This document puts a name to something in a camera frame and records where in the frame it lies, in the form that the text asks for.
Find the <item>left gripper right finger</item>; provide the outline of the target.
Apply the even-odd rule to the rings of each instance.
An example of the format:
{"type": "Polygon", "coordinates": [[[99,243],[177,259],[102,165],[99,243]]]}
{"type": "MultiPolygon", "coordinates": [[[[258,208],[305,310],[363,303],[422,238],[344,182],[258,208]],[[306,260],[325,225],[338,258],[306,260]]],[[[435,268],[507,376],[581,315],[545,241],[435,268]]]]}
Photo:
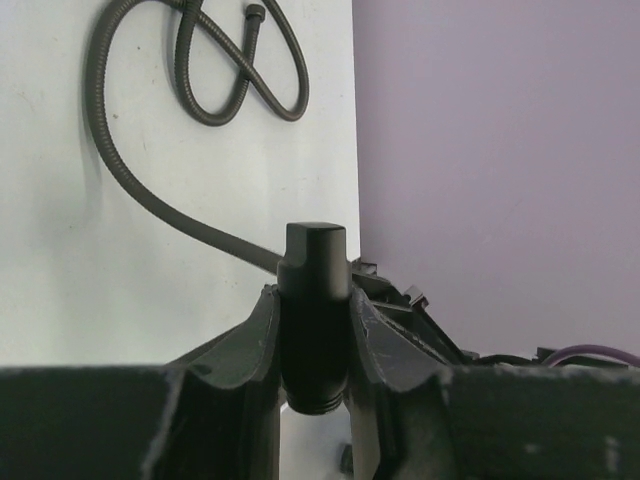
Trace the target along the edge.
{"type": "Polygon", "coordinates": [[[358,479],[635,479],[635,370],[446,366],[351,297],[358,479]]]}

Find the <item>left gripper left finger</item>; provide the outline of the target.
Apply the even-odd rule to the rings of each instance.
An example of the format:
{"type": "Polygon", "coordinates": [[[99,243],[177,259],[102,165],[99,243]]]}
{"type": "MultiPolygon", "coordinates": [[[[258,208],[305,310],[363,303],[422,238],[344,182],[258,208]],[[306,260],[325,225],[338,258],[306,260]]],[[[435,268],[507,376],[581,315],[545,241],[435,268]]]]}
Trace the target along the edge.
{"type": "Polygon", "coordinates": [[[280,300],[161,366],[1,372],[5,479],[273,479],[280,300]]]}

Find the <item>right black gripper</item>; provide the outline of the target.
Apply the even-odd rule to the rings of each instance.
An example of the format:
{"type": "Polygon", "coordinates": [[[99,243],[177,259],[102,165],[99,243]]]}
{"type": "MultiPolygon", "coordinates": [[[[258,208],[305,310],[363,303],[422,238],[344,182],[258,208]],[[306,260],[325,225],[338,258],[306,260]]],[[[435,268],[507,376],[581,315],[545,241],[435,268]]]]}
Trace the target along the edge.
{"type": "Polygon", "coordinates": [[[392,283],[379,276],[375,263],[359,259],[352,262],[353,282],[364,291],[369,301],[391,323],[407,332],[426,346],[438,361],[451,365],[517,366],[517,367],[592,367],[637,368],[639,357],[601,345],[575,345],[562,349],[539,347],[533,357],[513,354],[481,355],[466,351],[444,332],[429,315],[429,302],[415,286],[401,292],[392,283]]]}

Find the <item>black T-shaped connector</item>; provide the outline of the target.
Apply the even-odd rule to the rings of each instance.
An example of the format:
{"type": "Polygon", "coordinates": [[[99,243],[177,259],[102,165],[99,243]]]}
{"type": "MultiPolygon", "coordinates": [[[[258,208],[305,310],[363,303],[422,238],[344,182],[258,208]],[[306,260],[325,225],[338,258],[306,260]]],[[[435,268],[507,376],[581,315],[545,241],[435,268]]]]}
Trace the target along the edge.
{"type": "Polygon", "coordinates": [[[341,404],[348,375],[352,283],[345,228],[321,222],[288,224],[277,285],[287,401],[304,415],[329,413],[341,404]]]}

